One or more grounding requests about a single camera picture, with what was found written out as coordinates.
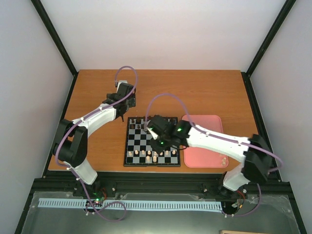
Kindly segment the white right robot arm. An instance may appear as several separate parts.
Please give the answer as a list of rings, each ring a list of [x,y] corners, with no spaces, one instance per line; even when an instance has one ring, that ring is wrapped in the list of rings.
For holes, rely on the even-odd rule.
[[[205,129],[191,121],[172,123],[159,115],[146,121],[144,129],[152,135],[150,145],[158,154],[173,146],[196,147],[239,162],[223,177],[222,187],[229,191],[236,191],[250,182],[264,184],[268,180],[272,153],[259,135],[251,138],[230,136]]]

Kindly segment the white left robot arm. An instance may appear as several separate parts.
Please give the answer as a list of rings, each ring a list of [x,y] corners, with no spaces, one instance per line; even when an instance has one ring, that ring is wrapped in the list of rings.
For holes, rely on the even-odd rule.
[[[56,162],[63,162],[67,170],[73,170],[82,180],[84,190],[90,196],[101,192],[101,183],[96,181],[97,172],[87,160],[88,137],[108,122],[123,115],[136,105],[136,89],[126,81],[120,81],[115,93],[107,94],[102,104],[81,118],[60,121],[52,144],[51,154]]]

